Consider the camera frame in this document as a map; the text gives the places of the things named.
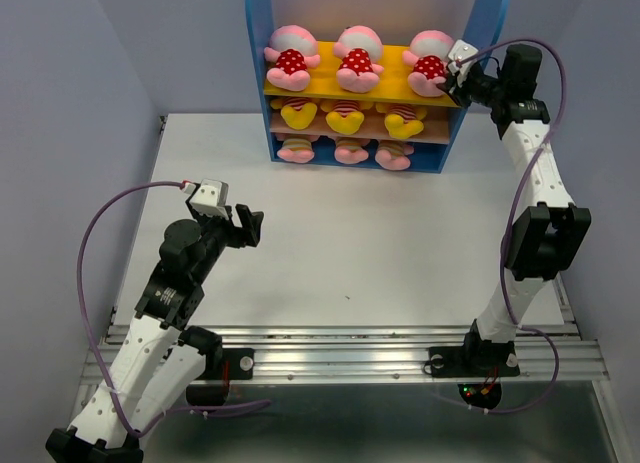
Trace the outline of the pink pig plush dotted dress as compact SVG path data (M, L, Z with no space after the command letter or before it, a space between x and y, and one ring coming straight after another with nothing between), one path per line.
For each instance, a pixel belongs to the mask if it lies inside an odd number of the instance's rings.
M453 44L448 34L438 30L425 30L414 36L402 53L403 63L411 69L407 81L414 93L426 98L443 94L439 86L446 82Z

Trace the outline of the yellow bear plush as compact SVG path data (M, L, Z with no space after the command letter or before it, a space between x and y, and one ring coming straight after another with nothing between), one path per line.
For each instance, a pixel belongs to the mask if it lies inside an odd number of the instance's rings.
M404 103L376 103L376 111L384 116L384 126L389 136L408 140L424 130L425 106Z
M316 117L320 99L287 96L275 97L270 100L270 107L278 110L289 128L304 130L309 127Z
M353 135L359 131L365 120L364 112L373 107L372 102L357 100L325 99L320 103L326 113L329 128L341 135Z

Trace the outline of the pink frog plush striped shirt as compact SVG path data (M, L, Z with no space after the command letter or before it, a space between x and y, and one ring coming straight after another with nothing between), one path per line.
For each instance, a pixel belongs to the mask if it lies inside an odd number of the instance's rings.
M284 134L278 133L276 139L282 143L277 151L277 156L290 163L306 164L314 157L313 143L319 137L317 135Z

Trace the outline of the pink pig plush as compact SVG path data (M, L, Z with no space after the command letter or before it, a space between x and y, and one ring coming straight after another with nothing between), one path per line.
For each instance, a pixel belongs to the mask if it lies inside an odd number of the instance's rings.
M367 93L375 88L384 71L379 64L384 45L371 28L356 25L345 29L333 45L333 54L340 60L336 71L339 86L352 93Z
M274 87L291 92L304 91L310 81L310 69L321 63L318 42L310 31L298 25L276 29L264 48L271 64L266 80Z

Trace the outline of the pink plush striped body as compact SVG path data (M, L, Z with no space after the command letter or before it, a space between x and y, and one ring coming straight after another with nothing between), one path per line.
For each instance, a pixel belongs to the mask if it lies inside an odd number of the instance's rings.
M334 158L344 165L355 165L369 158L366 149L369 139L353 138L343 136L335 139Z

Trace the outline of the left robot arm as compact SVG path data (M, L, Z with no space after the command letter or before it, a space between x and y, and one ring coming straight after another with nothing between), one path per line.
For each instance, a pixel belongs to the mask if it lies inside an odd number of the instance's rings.
M263 219L242 204L217 206L165 229L159 262L118 354L85 408L67 428L53 430L45 444L55 461L143 460L143 439L187 386L222 367L221 337L189 320L222 252L257 246Z

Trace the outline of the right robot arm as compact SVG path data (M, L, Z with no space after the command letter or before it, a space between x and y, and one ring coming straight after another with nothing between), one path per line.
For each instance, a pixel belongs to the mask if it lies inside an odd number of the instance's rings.
M564 186L550 143L556 122L534 96L546 45L513 40L504 46L495 76L481 61L488 49L458 40L448 54L443 90L463 107L489 109L520 180L500 243L496 290L460 346L429 348L424 368L435 378L518 375L515 338L522 319L539 292L569 268L592 221Z

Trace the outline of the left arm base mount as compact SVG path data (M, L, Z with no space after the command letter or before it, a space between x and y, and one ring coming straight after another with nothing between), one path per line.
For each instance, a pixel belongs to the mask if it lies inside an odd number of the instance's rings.
M208 357L204 372L187 387L186 401L192 406L224 405L232 381L253 378L254 356L252 348L226 348L220 357Z

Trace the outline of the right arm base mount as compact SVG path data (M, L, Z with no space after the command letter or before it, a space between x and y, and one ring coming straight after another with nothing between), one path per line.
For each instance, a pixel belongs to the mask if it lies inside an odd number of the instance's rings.
M457 380L460 397L472 408L495 409L502 398L500 379L520 375L517 358L509 349L472 352L462 346L436 346L428 353L423 371L436 379Z

